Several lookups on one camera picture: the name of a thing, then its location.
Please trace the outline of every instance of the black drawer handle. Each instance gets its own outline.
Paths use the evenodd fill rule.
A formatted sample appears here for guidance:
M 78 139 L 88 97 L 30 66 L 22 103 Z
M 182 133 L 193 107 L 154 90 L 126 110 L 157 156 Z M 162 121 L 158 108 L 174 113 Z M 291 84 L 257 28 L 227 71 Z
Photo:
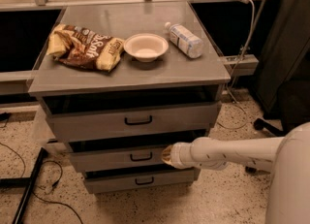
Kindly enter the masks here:
M 133 154 L 130 154 L 130 159 L 133 162 L 151 160 L 152 158 L 153 158 L 153 152 L 150 152 L 149 156 L 146 158 L 134 158 Z
M 149 124 L 149 123 L 151 123 L 152 121 L 153 121 L 153 116 L 152 116 L 152 115 L 150 115 L 150 116 L 148 117 L 148 120 L 140 121 L 140 122 L 129 122 L 129 121 L 128 121 L 128 118 L 125 117 L 125 124 L 126 124 L 126 125 L 129 125 L 129 126 Z
M 154 182 L 154 176 L 149 181 L 147 181 L 147 182 L 138 182 L 138 180 L 135 179 L 135 183 L 138 186 L 146 185 L 146 184 L 152 184 L 153 182 Z

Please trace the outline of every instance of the black metal stand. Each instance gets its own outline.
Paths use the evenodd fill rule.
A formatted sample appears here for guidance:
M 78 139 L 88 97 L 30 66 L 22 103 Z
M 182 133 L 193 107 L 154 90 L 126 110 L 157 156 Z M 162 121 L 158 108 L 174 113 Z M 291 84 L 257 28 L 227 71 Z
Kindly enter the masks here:
M 35 182 L 38 177 L 41 166 L 43 164 L 43 160 L 45 159 L 45 157 L 47 157 L 47 155 L 48 155 L 47 151 L 41 148 L 30 177 L 0 179 L 0 188 L 25 187 L 24 193 L 20 200 L 20 204 L 15 214 L 15 218 L 13 221 L 14 224 L 22 223 L 23 214 L 26 211 L 26 207 L 30 199 L 31 192 L 35 186 Z

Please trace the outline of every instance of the snack bag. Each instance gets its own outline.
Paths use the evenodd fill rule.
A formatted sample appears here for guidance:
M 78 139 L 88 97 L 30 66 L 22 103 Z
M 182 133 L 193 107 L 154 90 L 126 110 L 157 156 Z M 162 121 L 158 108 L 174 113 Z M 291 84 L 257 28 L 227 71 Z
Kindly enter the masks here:
M 69 66 L 109 72 L 119 62 L 123 50 L 122 39 L 59 24 L 49 36 L 46 54 Z

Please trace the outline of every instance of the speckled floor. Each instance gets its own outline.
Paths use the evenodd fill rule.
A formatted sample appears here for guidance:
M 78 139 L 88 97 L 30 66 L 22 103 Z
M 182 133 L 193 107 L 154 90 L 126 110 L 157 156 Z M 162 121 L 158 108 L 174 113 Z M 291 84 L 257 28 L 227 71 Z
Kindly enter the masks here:
M 246 92 L 235 93 L 238 105 L 223 97 L 218 122 L 210 137 L 220 140 L 239 140 L 271 137 L 267 131 L 256 131 L 253 122 L 262 117 L 260 106 Z M 30 176 L 34 162 L 45 139 L 52 135 L 42 125 L 40 115 L 35 118 L 38 105 L 3 106 L 0 112 L 12 115 L 0 126 L 1 177 Z M 277 120 L 271 122 L 279 126 Z M 15 150 L 21 159 L 6 146 Z M 90 195 L 83 186 L 81 174 L 71 166 L 63 147 L 48 147 L 45 161 L 56 161 L 63 175 L 56 188 L 51 185 L 60 176 L 55 163 L 46 162 L 36 181 L 35 193 L 48 201 L 71 206 L 83 223 L 197 223 L 197 224 L 261 224 L 268 196 L 269 175 L 250 176 L 244 167 L 229 165 L 224 171 L 204 170 L 192 185 L 177 184 L 140 190 Z M 22 189 L 2 189 L 0 194 L 0 223 L 12 223 L 22 196 Z M 79 223 L 69 208 L 47 204 L 31 196 L 24 215 L 24 223 Z

